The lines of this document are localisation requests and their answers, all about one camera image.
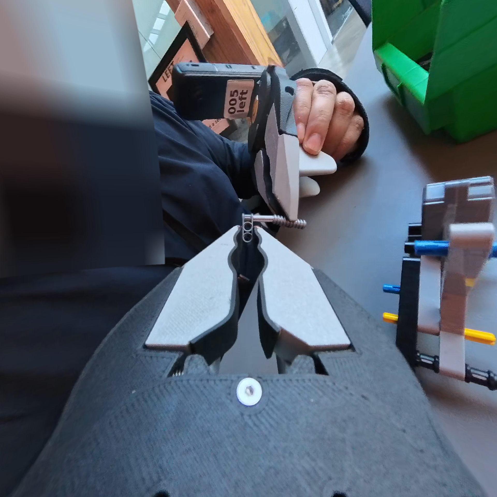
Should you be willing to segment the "person's dark clothing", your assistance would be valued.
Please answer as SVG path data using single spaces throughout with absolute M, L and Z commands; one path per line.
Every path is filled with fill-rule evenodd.
M 173 268 L 1 279 L 1 496 L 12 493 L 43 450 L 102 340 Z

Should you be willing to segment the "person's left hand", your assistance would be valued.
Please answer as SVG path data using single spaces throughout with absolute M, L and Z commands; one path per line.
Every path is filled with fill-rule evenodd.
M 338 163 L 358 148 L 364 119 L 352 96 L 338 92 L 333 83 L 296 80 L 293 108 L 298 140 L 308 154 L 323 152 Z

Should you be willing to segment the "large green storage bin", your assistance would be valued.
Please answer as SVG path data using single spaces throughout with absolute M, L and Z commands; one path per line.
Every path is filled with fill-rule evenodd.
M 496 1 L 372 1 L 372 48 L 424 133 L 496 129 Z

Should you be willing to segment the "grey lego shock absorber spring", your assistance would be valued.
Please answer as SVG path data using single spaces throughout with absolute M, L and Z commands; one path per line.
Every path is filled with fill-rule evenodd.
M 242 240 L 245 243 L 250 243 L 253 238 L 253 228 L 255 223 L 274 224 L 279 227 L 288 227 L 296 229 L 304 229 L 307 226 L 307 221 L 297 219 L 289 220 L 281 215 L 242 215 Z

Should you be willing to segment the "wooden cabinet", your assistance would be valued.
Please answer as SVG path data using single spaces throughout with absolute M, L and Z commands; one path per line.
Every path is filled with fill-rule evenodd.
M 195 1 L 213 35 L 203 48 L 209 63 L 283 66 L 251 1 Z

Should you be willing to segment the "person's left forearm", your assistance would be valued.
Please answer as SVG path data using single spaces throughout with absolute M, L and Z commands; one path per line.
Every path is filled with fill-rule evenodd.
M 245 212 L 240 199 L 258 192 L 255 154 L 246 143 L 226 139 L 201 121 L 183 119 L 170 100 L 149 95 L 163 208 L 181 222 L 233 227 Z

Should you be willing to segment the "black framed sign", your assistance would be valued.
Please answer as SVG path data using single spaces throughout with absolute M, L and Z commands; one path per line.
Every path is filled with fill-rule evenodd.
M 149 86 L 154 93 L 166 99 L 171 99 L 173 66 L 181 62 L 207 62 L 189 22 L 185 22 L 148 79 Z

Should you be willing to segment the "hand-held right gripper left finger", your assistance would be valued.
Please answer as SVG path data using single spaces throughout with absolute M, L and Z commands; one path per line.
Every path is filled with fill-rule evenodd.
M 208 365 L 237 338 L 239 290 L 233 255 L 239 226 L 232 227 L 187 262 L 153 325 L 149 349 L 201 355 Z

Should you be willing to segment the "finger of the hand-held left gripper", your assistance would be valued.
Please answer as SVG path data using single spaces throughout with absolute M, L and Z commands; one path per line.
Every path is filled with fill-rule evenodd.
M 265 128 L 265 149 L 269 158 L 272 193 L 287 219 L 298 218 L 299 205 L 299 140 L 280 134 L 275 106 L 272 105 Z
M 270 174 L 270 160 L 265 149 L 258 151 L 254 162 L 254 177 L 258 194 L 261 197 L 260 213 L 264 215 L 277 216 L 278 221 L 266 222 L 272 231 L 285 227 L 286 215 L 276 199 L 273 192 L 273 181 Z

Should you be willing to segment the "white glass display cabinet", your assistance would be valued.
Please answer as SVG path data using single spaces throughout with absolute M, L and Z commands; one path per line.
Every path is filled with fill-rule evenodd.
M 289 74 L 318 67 L 351 13 L 365 26 L 371 1 L 252 1 L 260 21 Z

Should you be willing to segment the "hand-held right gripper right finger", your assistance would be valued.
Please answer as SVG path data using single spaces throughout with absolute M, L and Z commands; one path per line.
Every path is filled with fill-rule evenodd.
M 264 266 L 258 279 L 258 328 L 267 358 L 345 350 L 351 341 L 311 265 L 256 228 Z

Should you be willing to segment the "grey and black lego assembly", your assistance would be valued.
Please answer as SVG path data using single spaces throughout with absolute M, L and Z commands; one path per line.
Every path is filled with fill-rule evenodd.
M 494 334 L 466 328 L 470 292 L 496 258 L 494 180 L 490 176 L 429 183 L 423 189 L 421 222 L 408 226 L 400 285 L 383 286 L 399 296 L 396 346 L 408 364 L 496 390 L 496 374 L 466 363 L 465 343 L 494 345 Z

